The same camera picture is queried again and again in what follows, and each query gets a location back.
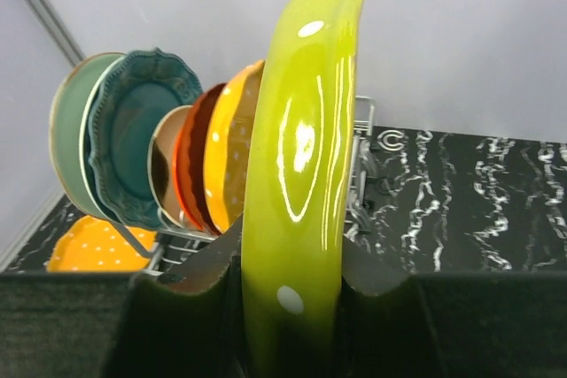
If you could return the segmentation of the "orange-yellow scalloped plate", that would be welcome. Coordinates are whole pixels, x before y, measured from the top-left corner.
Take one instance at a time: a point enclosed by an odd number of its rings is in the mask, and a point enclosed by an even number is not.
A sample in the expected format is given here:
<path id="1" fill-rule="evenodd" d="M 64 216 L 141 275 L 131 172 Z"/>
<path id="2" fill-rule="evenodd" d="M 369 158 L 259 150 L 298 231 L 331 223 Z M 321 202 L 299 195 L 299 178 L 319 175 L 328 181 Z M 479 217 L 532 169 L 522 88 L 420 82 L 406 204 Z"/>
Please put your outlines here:
<path id="1" fill-rule="evenodd" d="M 107 221 L 84 216 L 55 244 L 48 272 L 135 272 L 149 264 Z"/>

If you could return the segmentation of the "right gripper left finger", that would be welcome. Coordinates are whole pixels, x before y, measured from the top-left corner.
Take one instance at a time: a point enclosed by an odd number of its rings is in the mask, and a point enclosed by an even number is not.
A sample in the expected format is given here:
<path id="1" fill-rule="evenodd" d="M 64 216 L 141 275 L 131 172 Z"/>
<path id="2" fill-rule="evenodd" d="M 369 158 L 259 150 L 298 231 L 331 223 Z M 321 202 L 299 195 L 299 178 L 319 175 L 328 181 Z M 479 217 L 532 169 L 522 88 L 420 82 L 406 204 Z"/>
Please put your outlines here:
<path id="1" fill-rule="evenodd" d="M 242 376 L 230 341 L 241 229 L 159 276 L 2 274 L 2 376 Z"/>

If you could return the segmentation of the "light green flower plate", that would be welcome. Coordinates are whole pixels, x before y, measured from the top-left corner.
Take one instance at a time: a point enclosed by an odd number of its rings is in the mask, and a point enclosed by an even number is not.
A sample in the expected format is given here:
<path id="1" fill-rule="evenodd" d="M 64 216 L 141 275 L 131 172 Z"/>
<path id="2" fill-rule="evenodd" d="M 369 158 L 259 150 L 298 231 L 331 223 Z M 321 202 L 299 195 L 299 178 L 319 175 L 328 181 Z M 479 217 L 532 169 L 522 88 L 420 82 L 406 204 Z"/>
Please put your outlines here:
<path id="1" fill-rule="evenodd" d="M 115 218 L 96 204 L 85 176 L 85 127 L 105 71 L 122 57 L 121 52 L 104 52 L 83 60 L 61 82 L 50 108 L 50 161 L 59 182 L 77 208 L 103 220 Z"/>

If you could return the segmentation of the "dark red scalloped plate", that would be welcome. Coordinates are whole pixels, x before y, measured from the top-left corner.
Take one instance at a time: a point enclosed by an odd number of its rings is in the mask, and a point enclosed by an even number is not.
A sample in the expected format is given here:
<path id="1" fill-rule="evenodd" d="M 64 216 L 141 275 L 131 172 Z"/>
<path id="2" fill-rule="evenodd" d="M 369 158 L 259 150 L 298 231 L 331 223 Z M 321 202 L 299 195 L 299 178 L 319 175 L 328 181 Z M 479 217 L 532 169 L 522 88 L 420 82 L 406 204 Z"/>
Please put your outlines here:
<path id="1" fill-rule="evenodd" d="M 190 204 L 191 210 L 200 220 L 204 231 L 212 235 L 218 235 L 211 215 L 206 206 L 206 195 L 204 185 L 204 156 L 206 147 L 207 132 L 209 123 L 214 112 L 214 107 L 225 88 L 226 83 L 219 83 L 207 92 L 199 96 L 196 103 L 190 108 L 187 118 L 183 124 L 189 130 L 189 141 L 187 152 L 188 173 L 190 178 L 191 192 L 186 199 Z"/>

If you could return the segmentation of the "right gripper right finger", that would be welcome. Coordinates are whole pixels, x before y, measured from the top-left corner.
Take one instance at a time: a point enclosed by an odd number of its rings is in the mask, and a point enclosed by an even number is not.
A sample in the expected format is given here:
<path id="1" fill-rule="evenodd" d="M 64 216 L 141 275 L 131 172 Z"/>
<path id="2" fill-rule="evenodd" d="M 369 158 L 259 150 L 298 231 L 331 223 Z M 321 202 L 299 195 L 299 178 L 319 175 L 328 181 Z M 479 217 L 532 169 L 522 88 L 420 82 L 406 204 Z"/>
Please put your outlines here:
<path id="1" fill-rule="evenodd" d="M 563 377 L 563 272 L 392 268 L 343 244 L 350 377 Z"/>

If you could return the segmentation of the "yellow scalloped plate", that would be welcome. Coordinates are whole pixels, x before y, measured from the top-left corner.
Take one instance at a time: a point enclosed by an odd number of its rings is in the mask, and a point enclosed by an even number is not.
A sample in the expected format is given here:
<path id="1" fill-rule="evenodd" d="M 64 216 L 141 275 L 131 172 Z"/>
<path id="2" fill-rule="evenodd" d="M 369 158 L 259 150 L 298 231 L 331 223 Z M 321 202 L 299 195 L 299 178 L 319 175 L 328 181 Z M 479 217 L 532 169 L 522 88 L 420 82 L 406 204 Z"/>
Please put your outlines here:
<path id="1" fill-rule="evenodd" d="M 225 232 L 243 212 L 253 122 L 265 61 L 237 73 L 221 90 L 209 121 L 204 156 L 206 206 Z"/>

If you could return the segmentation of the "red-orange scalloped plate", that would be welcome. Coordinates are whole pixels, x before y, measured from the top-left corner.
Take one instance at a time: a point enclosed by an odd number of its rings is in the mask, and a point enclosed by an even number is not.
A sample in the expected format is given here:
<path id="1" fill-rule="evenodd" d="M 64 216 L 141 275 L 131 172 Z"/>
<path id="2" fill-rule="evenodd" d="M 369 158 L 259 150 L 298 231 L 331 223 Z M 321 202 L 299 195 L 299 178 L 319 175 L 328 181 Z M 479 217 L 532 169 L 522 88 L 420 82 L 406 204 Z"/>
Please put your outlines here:
<path id="1" fill-rule="evenodd" d="M 181 208 L 181 212 L 179 213 L 179 221 L 181 221 L 186 228 L 193 228 L 199 231 L 203 231 L 203 225 L 194 214 L 194 211 L 191 210 L 190 204 L 186 199 L 186 196 L 188 194 L 192 194 L 190 178 L 186 177 L 189 164 L 189 160 L 186 158 L 188 141 L 189 130 L 186 127 L 183 127 L 180 130 L 175 141 L 172 164 L 175 194 Z"/>

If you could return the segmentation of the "white plate teal rim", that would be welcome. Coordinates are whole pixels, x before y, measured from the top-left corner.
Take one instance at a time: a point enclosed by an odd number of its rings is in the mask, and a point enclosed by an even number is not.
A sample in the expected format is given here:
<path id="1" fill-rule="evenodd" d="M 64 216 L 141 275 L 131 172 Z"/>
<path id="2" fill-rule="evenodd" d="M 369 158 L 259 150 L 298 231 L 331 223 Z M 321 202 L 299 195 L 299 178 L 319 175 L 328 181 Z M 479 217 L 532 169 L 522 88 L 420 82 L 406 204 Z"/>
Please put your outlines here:
<path id="1" fill-rule="evenodd" d="M 102 220 L 109 220 L 119 223 L 120 220 L 116 213 L 110 208 L 106 207 L 100 200 L 97 191 L 94 178 L 94 171 L 89 164 L 89 155 L 91 153 L 91 143 L 88 130 L 88 118 L 94 100 L 97 97 L 99 87 L 102 84 L 104 78 L 110 73 L 112 68 L 116 66 L 122 58 L 125 56 L 124 53 L 114 52 L 113 62 L 108 65 L 108 67 L 100 74 L 91 89 L 87 102 L 85 104 L 82 122 L 81 122 L 81 132 L 80 132 L 80 142 L 79 149 L 81 152 L 80 169 L 82 173 L 82 183 L 86 191 L 86 196 L 84 196 L 76 206 L 84 213 L 94 216 Z"/>

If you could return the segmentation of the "green scalloped plate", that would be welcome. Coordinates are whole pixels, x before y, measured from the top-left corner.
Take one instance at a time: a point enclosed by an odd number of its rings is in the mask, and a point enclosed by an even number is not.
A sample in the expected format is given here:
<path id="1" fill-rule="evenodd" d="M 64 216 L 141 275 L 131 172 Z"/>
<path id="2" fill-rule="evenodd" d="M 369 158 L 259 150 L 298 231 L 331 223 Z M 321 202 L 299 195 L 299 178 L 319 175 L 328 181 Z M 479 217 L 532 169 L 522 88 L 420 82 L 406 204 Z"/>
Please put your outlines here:
<path id="1" fill-rule="evenodd" d="M 341 291 L 363 0 L 291 0 L 269 46 L 245 185 L 241 278 L 248 372 L 327 377 Z M 252 217 L 305 229 L 278 242 Z"/>

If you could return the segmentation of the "cream plate with dark patch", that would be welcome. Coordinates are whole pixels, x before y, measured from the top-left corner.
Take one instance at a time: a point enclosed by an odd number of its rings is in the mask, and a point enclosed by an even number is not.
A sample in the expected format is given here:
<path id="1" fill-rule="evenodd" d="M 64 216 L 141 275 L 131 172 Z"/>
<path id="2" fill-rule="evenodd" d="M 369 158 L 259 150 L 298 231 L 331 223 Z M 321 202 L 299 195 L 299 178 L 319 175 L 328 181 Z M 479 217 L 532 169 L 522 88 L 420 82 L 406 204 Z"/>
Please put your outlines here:
<path id="1" fill-rule="evenodd" d="M 155 127 L 147 157 L 151 192 L 158 205 L 160 220 L 168 226 L 189 229 L 189 219 L 175 193 L 173 156 L 177 136 L 190 111 L 190 105 L 174 108 Z"/>

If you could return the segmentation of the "dark teal plate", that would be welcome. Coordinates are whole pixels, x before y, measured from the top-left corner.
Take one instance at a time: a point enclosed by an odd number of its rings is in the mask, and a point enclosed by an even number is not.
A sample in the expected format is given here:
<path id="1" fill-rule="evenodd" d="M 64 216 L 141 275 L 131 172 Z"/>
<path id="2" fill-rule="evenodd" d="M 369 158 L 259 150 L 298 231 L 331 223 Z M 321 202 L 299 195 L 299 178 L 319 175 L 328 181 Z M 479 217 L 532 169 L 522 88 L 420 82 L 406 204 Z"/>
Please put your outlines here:
<path id="1" fill-rule="evenodd" d="M 158 48 L 129 52 L 103 78 L 89 111 L 88 162 L 97 196 L 116 221 L 160 228 L 147 166 L 151 136 L 169 112 L 202 92 L 187 64 Z"/>

